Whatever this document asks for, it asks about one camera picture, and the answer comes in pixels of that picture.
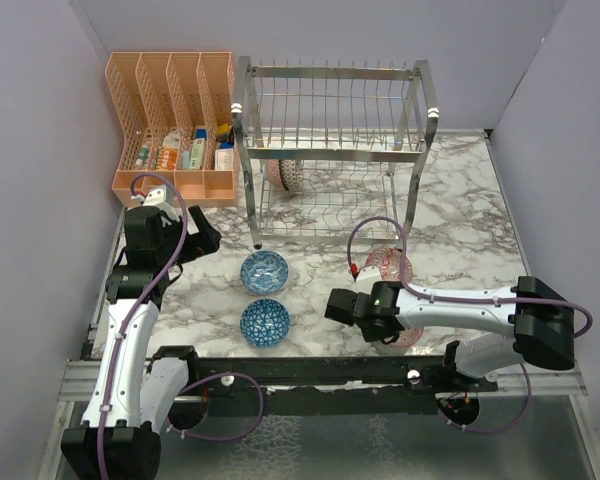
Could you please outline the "pink circle pattern bowl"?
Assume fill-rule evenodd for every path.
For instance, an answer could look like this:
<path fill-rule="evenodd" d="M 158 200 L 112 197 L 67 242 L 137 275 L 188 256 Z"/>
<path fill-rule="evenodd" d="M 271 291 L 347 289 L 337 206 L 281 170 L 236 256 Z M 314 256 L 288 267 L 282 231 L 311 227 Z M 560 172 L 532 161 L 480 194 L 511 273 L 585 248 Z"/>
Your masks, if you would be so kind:
<path fill-rule="evenodd" d="M 407 328 L 392 337 L 381 340 L 379 344 L 384 347 L 408 349 L 420 340 L 423 333 L 422 327 Z"/>

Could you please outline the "red geometric bowl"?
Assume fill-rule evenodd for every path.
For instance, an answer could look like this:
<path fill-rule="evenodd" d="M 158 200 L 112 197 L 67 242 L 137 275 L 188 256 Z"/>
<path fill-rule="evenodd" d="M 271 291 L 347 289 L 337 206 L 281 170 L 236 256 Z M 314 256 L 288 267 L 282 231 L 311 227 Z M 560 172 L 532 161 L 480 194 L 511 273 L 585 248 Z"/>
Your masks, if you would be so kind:
<path fill-rule="evenodd" d="M 381 281 L 409 283 L 413 277 L 413 268 L 409 259 L 403 258 L 403 252 L 389 246 L 374 249 L 366 258 L 364 267 L 376 266 L 382 275 Z"/>

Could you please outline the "brown patterned bowl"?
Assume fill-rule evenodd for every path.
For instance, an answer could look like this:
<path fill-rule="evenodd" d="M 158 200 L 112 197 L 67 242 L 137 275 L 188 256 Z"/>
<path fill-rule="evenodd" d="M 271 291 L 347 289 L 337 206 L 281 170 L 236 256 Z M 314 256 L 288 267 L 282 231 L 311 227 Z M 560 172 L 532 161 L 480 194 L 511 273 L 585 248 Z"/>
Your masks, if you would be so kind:
<path fill-rule="evenodd" d="M 283 187 L 292 193 L 303 188 L 304 172 L 302 160 L 280 160 L 279 170 Z"/>

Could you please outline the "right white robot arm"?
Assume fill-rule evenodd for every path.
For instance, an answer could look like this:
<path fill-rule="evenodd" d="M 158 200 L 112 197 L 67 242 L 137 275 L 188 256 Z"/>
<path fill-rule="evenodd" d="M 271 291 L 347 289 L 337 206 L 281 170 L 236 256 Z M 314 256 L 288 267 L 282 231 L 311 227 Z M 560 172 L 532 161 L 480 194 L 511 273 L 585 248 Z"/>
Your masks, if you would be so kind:
<path fill-rule="evenodd" d="M 566 371 L 575 365 L 575 305 L 541 280 L 521 276 L 512 287 L 434 290 L 396 281 L 374 283 L 369 293 L 334 288 L 325 317 L 357 326 L 365 341 L 395 337 L 407 329 L 445 327 L 481 331 L 451 349 L 439 367 L 441 383 L 461 391 L 475 378 L 527 363 Z"/>

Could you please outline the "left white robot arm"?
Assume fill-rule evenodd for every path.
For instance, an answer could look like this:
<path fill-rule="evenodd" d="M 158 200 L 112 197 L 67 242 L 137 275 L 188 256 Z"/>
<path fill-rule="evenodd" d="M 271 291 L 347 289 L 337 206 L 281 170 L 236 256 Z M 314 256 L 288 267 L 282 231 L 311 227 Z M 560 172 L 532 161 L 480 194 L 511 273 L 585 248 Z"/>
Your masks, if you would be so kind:
<path fill-rule="evenodd" d="M 194 392 L 201 380 L 191 346 L 145 357 L 169 269 L 217 252 L 220 233 L 197 206 L 186 215 L 140 206 L 126 211 L 124 235 L 123 255 L 106 281 L 107 337 L 94 391 L 79 426 L 61 440 L 80 479 L 155 478 L 167 414 L 177 394 Z"/>

